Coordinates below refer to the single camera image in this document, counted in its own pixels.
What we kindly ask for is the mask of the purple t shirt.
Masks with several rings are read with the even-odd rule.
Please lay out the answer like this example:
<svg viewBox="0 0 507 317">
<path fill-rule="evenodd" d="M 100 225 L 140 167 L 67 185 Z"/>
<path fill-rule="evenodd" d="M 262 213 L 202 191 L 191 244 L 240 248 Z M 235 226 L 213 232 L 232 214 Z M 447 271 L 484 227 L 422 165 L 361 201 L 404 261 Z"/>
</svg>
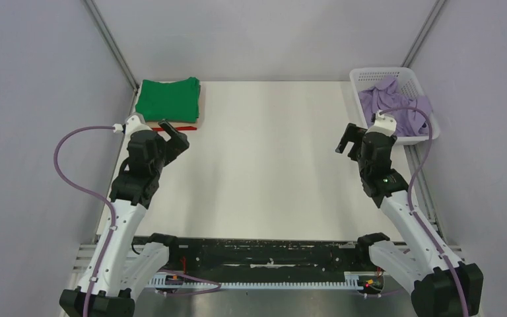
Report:
<svg viewBox="0 0 507 317">
<path fill-rule="evenodd" d="M 372 125 L 372 116 L 380 110 L 411 107 L 422 110 L 427 116 L 432 113 L 430 100 L 423 95 L 411 98 L 400 93 L 397 79 L 393 75 L 384 77 L 373 87 L 358 92 L 361 108 L 368 126 Z M 397 122 L 396 136 L 427 136 L 429 132 L 426 120 L 419 112 L 396 110 L 390 112 Z"/>
</svg>

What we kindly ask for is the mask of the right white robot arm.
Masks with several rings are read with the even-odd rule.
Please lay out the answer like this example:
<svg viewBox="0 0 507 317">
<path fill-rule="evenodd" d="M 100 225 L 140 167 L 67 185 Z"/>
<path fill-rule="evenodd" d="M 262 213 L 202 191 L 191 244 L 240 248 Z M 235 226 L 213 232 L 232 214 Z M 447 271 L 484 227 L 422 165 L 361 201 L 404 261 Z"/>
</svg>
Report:
<svg viewBox="0 0 507 317">
<path fill-rule="evenodd" d="M 388 273 L 411 297 L 417 316 L 476 316 L 484 275 L 477 264 L 465 263 L 426 221 L 412 202 L 410 185 L 391 166 L 397 138 L 396 121 L 376 116 L 368 129 L 346 126 L 336 153 L 349 143 L 348 157 L 358 164 L 362 189 L 400 233 L 408 253 L 384 234 L 357 240 L 355 262 L 362 269 L 375 266 Z"/>
</svg>

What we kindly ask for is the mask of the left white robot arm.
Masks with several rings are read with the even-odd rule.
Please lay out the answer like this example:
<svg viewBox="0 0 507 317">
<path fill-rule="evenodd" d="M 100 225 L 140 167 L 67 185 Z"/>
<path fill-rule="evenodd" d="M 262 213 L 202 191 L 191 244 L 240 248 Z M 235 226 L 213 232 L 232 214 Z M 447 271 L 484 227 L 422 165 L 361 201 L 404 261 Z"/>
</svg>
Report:
<svg viewBox="0 0 507 317">
<path fill-rule="evenodd" d="M 126 146 L 126 158 L 108 197 L 72 182 L 61 171 L 58 155 L 67 137 L 55 148 L 53 163 L 59 176 L 71 187 L 104 202 L 110 213 L 78 285 L 63 290 L 60 296 L 59 305 L 68 316 L 132 316 L 139 295 L 153 275 L 161 267 L 173 269 L 180 263 L 177 247 L 151 239 L 131 264 L 126 264 L 136 230 L 159 188 L 162 169 L 189 148 L 186 134 L 166 120 L 158 125 L 169 138 L 163 138 L 138 113 L 123 124 L 105 127 L 123 134 Z"/>
</svg>

